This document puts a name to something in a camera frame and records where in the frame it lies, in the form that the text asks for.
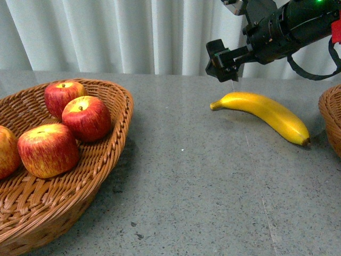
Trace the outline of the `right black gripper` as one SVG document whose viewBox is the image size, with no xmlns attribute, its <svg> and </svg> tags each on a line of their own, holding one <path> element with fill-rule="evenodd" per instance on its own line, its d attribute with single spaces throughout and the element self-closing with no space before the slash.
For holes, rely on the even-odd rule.
<svg viewBox="0 0 341 256">
<path fill-rule="evenodd" d="M 277 7 L 274 1 L 229 1 L 229 10 L 235 15 L 245 15 L 248 24 L 242 33 L 247 37 L 248 53 L 245 62 L 268 64 L 298 50 L 288 25 L 288 4 Z M 220 82 L 238 81 L 238 67 L 234 60 L 239 50 L 226 48 L 221 39 L 206 44 L 209 62 L 206 74 Z"/>
</svg>

